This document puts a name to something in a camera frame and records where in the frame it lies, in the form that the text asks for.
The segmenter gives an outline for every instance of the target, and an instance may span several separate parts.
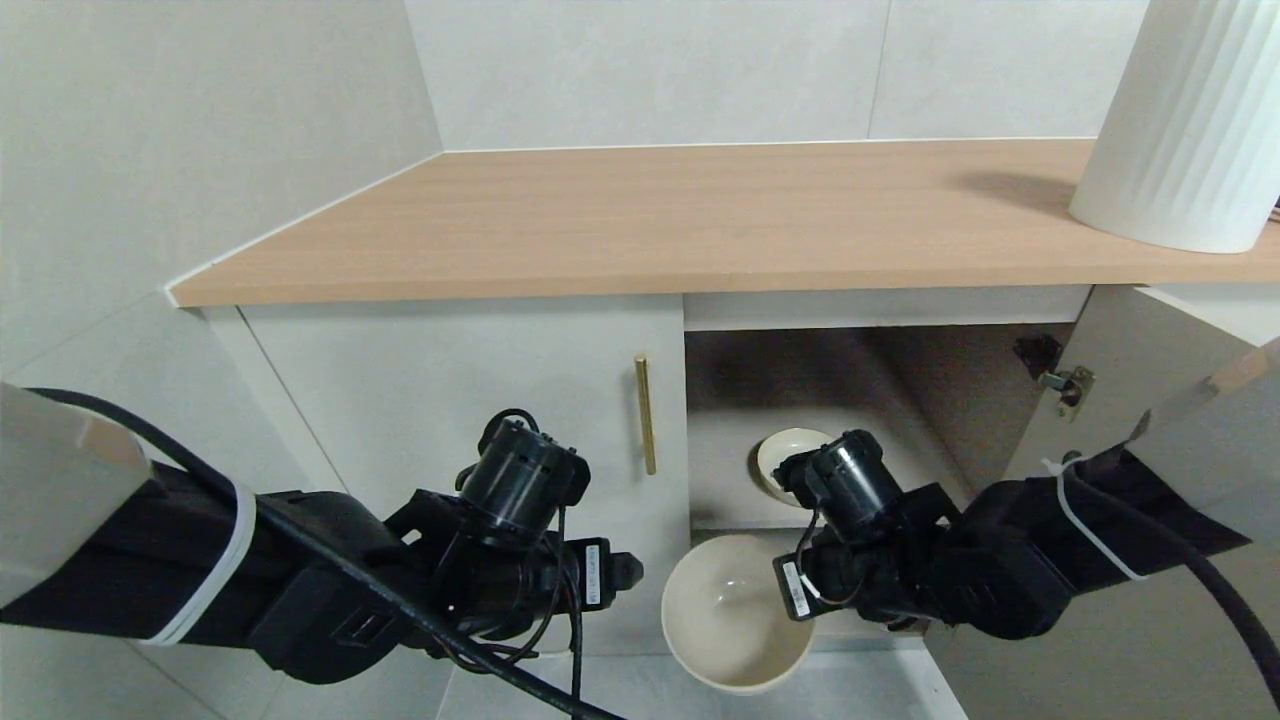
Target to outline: gold door handle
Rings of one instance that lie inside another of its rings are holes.
[[[649,359],[636,355],[636,393],[640,396],[640,434],[644,439],[644,471],[658,474],[658,451],[653,446],[653,407],[649,401]]]

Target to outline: white cable tie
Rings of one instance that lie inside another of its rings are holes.
[[[154,637],[138,641],[142,644],[170,646],[182,642],[187,633],[196,626],[209,606],[214,603],[218,593],[223,592],[227,583],[239,569],[248,547],[253,542],[253,528],[257,524],[257,498],[247,488],[233,483],[236,487],[236,527],[232,537],[227,541],[223,556],[218,559],[214,568],[205,575],[196,592],[187,598],[182,610]]]
[[[1107,560],[1110,560],[1112,565],[1119,568],[1120,571],[1124,573],[1130,580],[1146,580],[1147,575],[1139,575],[1138,573],[1134,573],[1133,569],[1129,568],[1129,565],[1126,565],[1124,560],[1120,560],[1119,555],[1112,552],[1111,548],[1107,547],[1105,542],[1102,542],[1102,538],[1093,534],[1093,530],[1091,530],[1088,525],[1085,525],[1084,521],[1080,520],[1075,515],[1075,512],[1071,511],[1071,506],[1066,502],[1066,478],[1065,478],[1066,469],[1070,468],[1071,464],[1079,462],[1080,460],[1084,460],[1084,456],[1071,459],[1065,465],[1060,465],[1057,462],[1048,460],[1047,457],[1041,459],[1041,462],[1043,462],[1044,466],[1048,468],[1048,471],[1053,473],[1053,477],[1057,478],[1057,503],[1062,506],[1062,514],[1065,514],[1066,519],[1070,520],[1071,524],[1075,525],[1075,528],[1080,530],[1080,533],[1084,534],[1084,537],[1088,538],[1091,543],[1093,543],[1093,547],[1098,548],[1102,552],[1102,555],[1107,556]]]
[[[809,579],[809,575],[801,574],[800,575],[800,584],[803,584],[805,588],[808,588],[809,594],[814,596],[818,600],[822,600],[822,593],[818,592],[817,587],[814,587],[813,580]]]

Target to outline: open cabinet door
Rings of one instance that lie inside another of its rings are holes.
[[[1147,407],[1252,348],[1158,291],[1097,287],[1059,364],[1093,370],[1093,389],[1074,423],[1046,392],[1005,477],[1043,475],[1042,457],[1124,441]],[[1213,561],[1275,634],[1280,553],[1247,546]],[[925,644],[972,720],[1275,717],[1243,642],[1183,568],[1080,596],[1039,638],[936,623]]]

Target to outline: wooden countertop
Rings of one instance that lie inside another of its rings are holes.
[[[170,291],[184,306],[648,292],[1280,282],[1066,214],[1091,141],[445,154]]]

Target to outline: door hinge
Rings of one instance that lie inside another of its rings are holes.
[[[1036,384],[1057,393],[1057,416],[1073,421],[1093,388],[1093,370],[1078,365],[1071,372],[1057,369],[1062,343],[1050,334],[1014,341],[1014,355],[1021,360]]]

